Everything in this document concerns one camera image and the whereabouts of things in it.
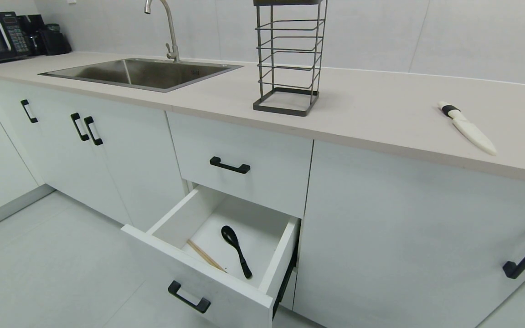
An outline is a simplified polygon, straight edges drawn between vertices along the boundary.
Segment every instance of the plastic spoon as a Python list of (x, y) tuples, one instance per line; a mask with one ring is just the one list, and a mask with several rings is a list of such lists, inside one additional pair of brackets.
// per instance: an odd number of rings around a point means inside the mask
[(242, 255), (242, 251), (240, 250), (240, 245), (238, 243), (238, 237), (236, 236), (234, 230), (232, 230), (231, 227), (225, 225), (222, 227), (221, 233), (224, 240), (230, 245), (232, 245), (232, 247), (234, 247), (238, 252), (238, 257), (240, 258), (240, 266), (242, 266), (242, 272), (244, 272), (244, 276), (246, 277), (246, 279), (252, 278), (252, 272), (250, 272), (250, 268), (248, 268), (248, 264), (246, 264), (246, 260)]

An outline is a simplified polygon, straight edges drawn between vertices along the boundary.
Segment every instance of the stainless steel sink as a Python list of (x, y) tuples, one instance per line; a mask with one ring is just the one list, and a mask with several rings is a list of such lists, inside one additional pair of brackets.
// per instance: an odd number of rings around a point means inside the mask
[(240, 67), (242, 66), (129, 58), (40, 75), (169, 92)]

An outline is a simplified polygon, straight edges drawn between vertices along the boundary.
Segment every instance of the metal rack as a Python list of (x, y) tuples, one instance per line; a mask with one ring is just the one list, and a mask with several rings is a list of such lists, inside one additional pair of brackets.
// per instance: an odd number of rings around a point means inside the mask
[[(294, 116), (307, 116), (309, 114), (319, 98), (327, 2), (328, 0), (254, 0), (254, 5), (257, 7), (258, 83), (260, 84), (260, 99), (253, 104), (254, 110)], [(317, 17), (275, 19), (275, 6), (290, 5), (317, 6)], [(261, 7), (265, 6), (269, 7), (270, 19), (268, 23), (262, 23), (261, 20)], [(304, 46), (293, 46), (294, 43), (304, 44)], [(313, 60), (309, 61), (308, 65), (278, 64), (284, 60), (279, 58), (282, 54), (305, 54), (305, 56), (312, 56)], [(311, 83), (300, 85), (298, 83), (280, 82), (280, 71), (307, 73), (309, 76), (305, 78), (310, 79)], [(285, 80), (299, 81), (300, 79), (294, 78), (294, 75), (294, 73), (287, 73)], [(298, 95), (298, 97), (294, 97), (298, 101), (297, 106), (289, 106), (289, 104), (284, 106), (280, 102), (269, 101), (279, 94)]]

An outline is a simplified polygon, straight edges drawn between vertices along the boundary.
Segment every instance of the white wall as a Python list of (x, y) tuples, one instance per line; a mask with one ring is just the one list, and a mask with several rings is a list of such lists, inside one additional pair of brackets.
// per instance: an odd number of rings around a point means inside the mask
[(34, 0), (0, 0), (0, 11), (15, 12), (18, 15), (38, 13)]
[[(76, 51), (165, 54), (159, 0), (35, 3)], [(252, 0), (169, 4), (182, 58), (256, 62)], [(323, 65), (525, 83), (525, 0), (329, 0)]]

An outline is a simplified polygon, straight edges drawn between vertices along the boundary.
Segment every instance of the countertop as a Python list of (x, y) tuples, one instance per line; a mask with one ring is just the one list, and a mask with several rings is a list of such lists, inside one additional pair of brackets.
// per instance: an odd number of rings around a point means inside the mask
[[(0, 79), (525, 180), (521, 84), (323, 68), (319, 100), (300, 118), (252, 109), (260, 97), (254, 63), (224, 62), (244, 67), (169, 93), (38, 75), (131, 57), (73, 52), (32, 58), (0, 64)], [(439, 101), (460, 108), (492, 140), (498, 155), (486, 154), (462, 136), (436, 108)]]

